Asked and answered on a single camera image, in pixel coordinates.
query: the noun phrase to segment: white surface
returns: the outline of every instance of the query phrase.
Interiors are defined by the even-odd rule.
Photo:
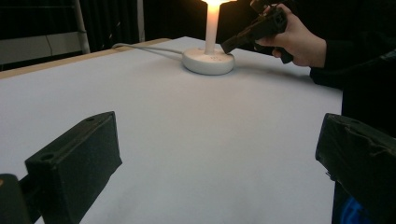
[[[341,92],[313,84],[307,68],[233,55],[235,69],[216,77],[134,49],[0,79],[0,172],[24,177],[25,159],[115,111],[123,165],[81,223],[331,223],[333,182],[315,150]]]

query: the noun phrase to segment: cable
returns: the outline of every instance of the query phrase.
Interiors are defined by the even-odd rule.
[[[115,49],[118,47],[129,47],[129,48],[133,48],[133,49],[154,49],[154,50],[161,50],[161,51],[169,51],[169,52],[177,53],[177,54],[183,54],[182,51],[175,50],[175,49],[162,49],[162,48],[147,47],[147,46],[136,46],[136,45],[123,44],[123,43],[115,44],[111,48]]]

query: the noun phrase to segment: black object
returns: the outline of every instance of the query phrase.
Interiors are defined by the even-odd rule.
[[[25,161],[28,175],[0,175],[0,223],[79,223],[122,164],[114,112],[84,119]]]
[[[316,159],[375,223],[396,223],[396,139],[358,120],[326,114]]]
[[[256,40],[285,32],[288,21],[282,8],[270,6],[265,0],[252,0],[250,6],[259,13],[259,17],[245,30],[221,44],[225,53],[229,53],[247,43],[253,44],[256,50],[262,50],[263,46],[256,44]],[[292,55],[283,48],[277,49],[282,52],[282,63],[289,63],[293,60]]]

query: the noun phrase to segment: finger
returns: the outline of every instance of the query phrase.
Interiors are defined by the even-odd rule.
[[[291,10],[283,4],[279,4],[276,7],[281,7],[286,14],[292,13]]]

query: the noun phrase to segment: person's hand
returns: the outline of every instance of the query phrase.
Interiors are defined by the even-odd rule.
[[[279,4],[286,14],[288,24],[284,33],[256,40],[265,47],[281,47],[293,56],[299,66],[323,67],[326,60],[326,41],[313,35],[285,5]],[[280,58],[281,52],[274,49],[273,55]]]

